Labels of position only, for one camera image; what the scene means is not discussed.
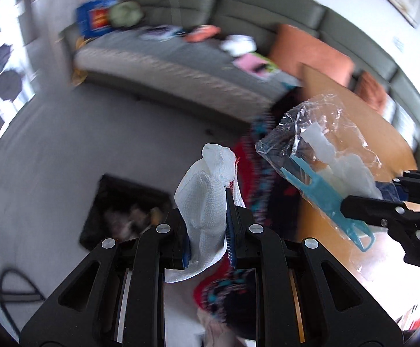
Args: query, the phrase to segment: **white knit fabric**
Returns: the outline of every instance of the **white knit fabric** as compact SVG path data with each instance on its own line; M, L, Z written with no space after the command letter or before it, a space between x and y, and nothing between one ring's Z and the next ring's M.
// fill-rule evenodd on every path
M231 183L235 205L245 207L237 184L234 153L227 147L207 143L202 156L186 172L175 193L191 241L191 260L183 271L165 270L167 283L199 274L226 252L225 189Z

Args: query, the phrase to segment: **green pillow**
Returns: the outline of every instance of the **green pillow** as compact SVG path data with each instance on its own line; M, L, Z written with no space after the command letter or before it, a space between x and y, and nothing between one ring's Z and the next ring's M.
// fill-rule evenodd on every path
M143 17L141 6L135 1L118 3L109 9L109 20L115 28L135 26Z

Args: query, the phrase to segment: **transparent plastic bag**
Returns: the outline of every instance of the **transparent plastic bag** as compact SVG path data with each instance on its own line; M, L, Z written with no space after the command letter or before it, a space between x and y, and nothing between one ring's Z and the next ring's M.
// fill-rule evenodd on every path
M343 198L358 195L399 202L391 173L368 149L335 95L320 95L291 109L255 148L363 252L375 237L366 223L341 214Z

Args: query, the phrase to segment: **orange pillow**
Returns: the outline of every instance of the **orange pillow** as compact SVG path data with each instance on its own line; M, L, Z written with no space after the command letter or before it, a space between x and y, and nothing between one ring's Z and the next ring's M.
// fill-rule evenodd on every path
M378 114L382 114L386 105L385 88L368 71L363 71L356 85L355 94Z
M279 25L268 56L281 70L302 78L302 64L309 65L347 87L354 70L352 59L307 32Z

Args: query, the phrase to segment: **sofa seat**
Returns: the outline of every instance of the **sofa seat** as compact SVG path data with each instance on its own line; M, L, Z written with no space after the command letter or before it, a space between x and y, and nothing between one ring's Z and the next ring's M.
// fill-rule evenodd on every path
M181 38L157 42L141 31L115 31L80 48L75 64L88 72L126 78L156 90L250 123L283 94L281 81L298 80L279 73L263 82L232 65L218 40L187 43Z

